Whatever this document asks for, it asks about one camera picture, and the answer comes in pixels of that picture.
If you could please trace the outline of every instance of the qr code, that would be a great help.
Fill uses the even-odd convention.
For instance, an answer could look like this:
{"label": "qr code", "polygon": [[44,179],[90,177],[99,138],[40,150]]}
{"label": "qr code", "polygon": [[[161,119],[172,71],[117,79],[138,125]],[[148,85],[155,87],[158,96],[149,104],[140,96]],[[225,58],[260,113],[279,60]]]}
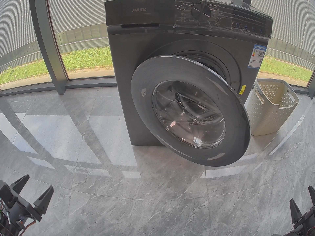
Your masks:
{"label": "qr code", "polygon": [[263,58],[263,57],[264,57],[264,53],[265,53],[265,52],[259,51],[258,57],[259,57],[259,58]]}

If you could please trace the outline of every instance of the washing machine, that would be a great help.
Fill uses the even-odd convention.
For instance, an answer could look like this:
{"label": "washing machine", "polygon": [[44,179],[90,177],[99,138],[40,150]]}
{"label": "washing machine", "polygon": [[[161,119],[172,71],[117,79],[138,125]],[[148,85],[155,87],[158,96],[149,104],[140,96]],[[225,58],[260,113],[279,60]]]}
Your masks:
{"label": "washing machine", "polygon": [[240,159],[272,18],[239,0],[106,0],[105,13],[131,144],[206,166]]}

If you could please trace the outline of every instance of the washing machine door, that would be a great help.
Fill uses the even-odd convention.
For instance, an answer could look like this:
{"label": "washing machine door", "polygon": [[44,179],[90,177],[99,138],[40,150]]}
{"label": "washing machine door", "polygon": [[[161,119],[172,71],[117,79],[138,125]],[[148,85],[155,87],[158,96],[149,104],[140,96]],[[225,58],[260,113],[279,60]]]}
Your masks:
{"label": "washing machine door", "polygon": [[250,123],[240,98],[197,61],[173,55],[150,58],[135,70],[131,94],[152,134],[190,161],[225,166],[248,147]]}

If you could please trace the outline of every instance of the grass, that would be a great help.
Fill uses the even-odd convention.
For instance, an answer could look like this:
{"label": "grass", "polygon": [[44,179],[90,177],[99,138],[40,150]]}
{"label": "grass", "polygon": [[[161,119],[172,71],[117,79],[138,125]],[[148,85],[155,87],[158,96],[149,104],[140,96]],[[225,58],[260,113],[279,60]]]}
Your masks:
{"label": "grass", "polygon": [[[77,50],[62,55],[62,60],[67,71],[75,71],[80,68],[95,68],[99,66],[112,67],[112,57],[109,47],[89,48]],[[48,73],[44,60],[17,66],[0,73],[0,84],[25,79],[31,76],[40,76]]]}
{"label": "grass", "polygon": [[268,56],[265,56],[264,60],[262,61],[260,71],[289,76],[301,81],[309,81],[312,75],[311,70]]}
{"label": "grass", "polygon": [[[77,50],[62,55],[62,60],[67,71],[76,71],[82,68],[112,67],[112,57],[109,47],[89,48]],[[276,60],[274,57],[266,56],[262,62],[260,71],[276,73],[293,77],[298,80],[308,81],[312,71]],[[0,84],[24,79],[31,76],[40,76],[48,73],[44,61],[36,60],[33,63],[9,68],[0,73]]]}

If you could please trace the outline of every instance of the aux logo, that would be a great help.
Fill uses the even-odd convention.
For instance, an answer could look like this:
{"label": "aux logo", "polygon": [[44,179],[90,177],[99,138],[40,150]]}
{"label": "aux logo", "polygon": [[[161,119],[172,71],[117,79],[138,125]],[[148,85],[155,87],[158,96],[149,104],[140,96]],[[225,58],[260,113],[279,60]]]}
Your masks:
{"label": "aux logo", "polygon": [[134,11],[141,12],[141,11],[147,11],[147,9],[146,8],[133,9],[132,12]]}

